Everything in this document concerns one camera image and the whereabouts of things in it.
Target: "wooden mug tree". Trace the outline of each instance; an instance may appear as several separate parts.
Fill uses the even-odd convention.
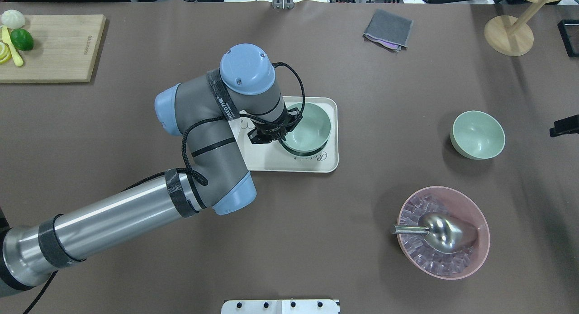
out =
[[[521,56],[533,47],[533,31],[527,21],[543,5],[560,0],[525,0],[533,3],[520,18],[500,15],[492,18],[484,26],[484,38],[497,52],[508,56]]]

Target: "wooden cutting board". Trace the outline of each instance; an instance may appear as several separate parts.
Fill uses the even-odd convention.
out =
[[[34,48],[19,51],[24,65],[0,64],[0,83],[89,82],[105,16],[25,15]]]

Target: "brown table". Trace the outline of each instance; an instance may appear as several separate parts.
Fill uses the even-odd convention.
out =
[[[223,300],[335,298],[345,314],[572,313],[579,308],[579,137],[550,138],[579,112],[579,62],[556,24],[579,8],[546,6],[535,46],[513,58],[483,27],[523,7],[298,3],[7,4],[27,14],[107,16],[88,84],[0,86],[0,205],[36,225],[182,166],[180,139],[153,99],[204,75],[238,43],[292,65],[306,93],[339,107],[340,164],[330,174],[254,172],[258,197],[224,217],[206,210],[62,270],[35,313],[217,314]],[[364,41],[376,8],[414,19],[409,49]],[[277,71],[285,95],[298,95]],[[507,145],[490,161],[453,150],[465,110],[492,114]],[[471,197],[490,226],[484,266],[461,281],[415,268],[387,233],[426,186]],[[0,300],[25,309],[40,288]]]

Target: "mint green bowl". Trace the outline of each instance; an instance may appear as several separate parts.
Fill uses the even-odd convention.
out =
[[[302,103],[291,105],[288,109],[302,108]],[[332,123],[329,116],[316,104],[306,102],[302,120],[293,131],[285,136],[281,145],[294,156],[311,157],[322,151],[329,138]]]
[[[503,151],[505,132],[489,114],[469,110],[460,114],[452,125],[451,142],[469,159],[490,159]]]

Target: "gray cloth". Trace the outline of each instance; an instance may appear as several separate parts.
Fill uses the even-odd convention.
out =
[[[399,15],[376,10],[364,31],[364,37],[398,52],[401,48],[408,48],[408,37],[413,23],[414,21]]]

